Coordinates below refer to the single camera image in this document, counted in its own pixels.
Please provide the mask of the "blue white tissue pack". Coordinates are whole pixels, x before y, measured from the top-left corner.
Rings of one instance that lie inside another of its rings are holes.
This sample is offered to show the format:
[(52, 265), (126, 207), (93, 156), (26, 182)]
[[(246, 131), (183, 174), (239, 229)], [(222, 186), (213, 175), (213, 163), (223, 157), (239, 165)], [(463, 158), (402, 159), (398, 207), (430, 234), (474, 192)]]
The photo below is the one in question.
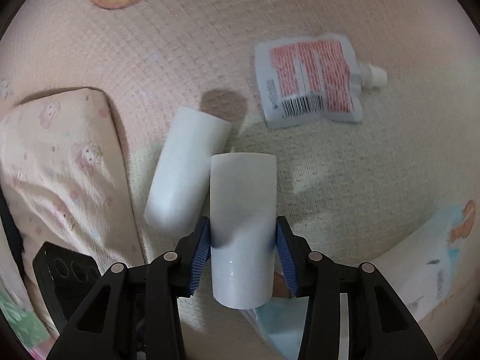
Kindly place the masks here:
[(297, 359), (307, 309), (307, 297), (272, 297), (263, 306), (241, 313), (259, 337), (277, 350), (283, 359)]

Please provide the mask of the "white red spout pouch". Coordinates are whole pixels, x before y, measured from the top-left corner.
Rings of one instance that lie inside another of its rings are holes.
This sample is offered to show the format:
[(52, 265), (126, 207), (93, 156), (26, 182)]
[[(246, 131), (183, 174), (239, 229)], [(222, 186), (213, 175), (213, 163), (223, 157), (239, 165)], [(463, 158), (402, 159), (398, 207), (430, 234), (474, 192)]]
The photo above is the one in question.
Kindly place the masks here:
[(362, 90), (387, 84), (386, 71), (359, 62), (347, 37), (337, 34), (260, 43), (255, 48), (255, 69), (269, 128), (321, 119), (359, 123)]

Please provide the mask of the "pink cartoon print pillow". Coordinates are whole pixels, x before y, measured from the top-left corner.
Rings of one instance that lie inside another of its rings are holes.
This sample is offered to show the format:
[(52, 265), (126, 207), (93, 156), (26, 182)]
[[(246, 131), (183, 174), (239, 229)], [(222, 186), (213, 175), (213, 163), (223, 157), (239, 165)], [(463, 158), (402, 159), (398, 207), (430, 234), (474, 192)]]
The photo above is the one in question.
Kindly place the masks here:
[(35, 313), (57, 330), (32, 262), (44, 242), (113, 263), (144, 263), (106, 95), (82, 88), (13, 108), (1, 122), (1, 190), (22, 237)]

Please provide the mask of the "white paper roll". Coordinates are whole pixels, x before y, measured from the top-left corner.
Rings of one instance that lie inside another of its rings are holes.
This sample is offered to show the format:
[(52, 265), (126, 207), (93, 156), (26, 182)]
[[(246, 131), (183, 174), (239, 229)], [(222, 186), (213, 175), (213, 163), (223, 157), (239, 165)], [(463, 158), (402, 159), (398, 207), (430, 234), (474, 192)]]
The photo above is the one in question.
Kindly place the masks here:
[(210, 185), (211, 158), (224, 150), (231, 124), (181, 107), (175, 114), (154, 171), (145, 222), (172, 236), (190, 234)]
[(223, 306), (249, 310), (272, 297), (276, 218), (275, 156), (211, 158), (211, 282)]

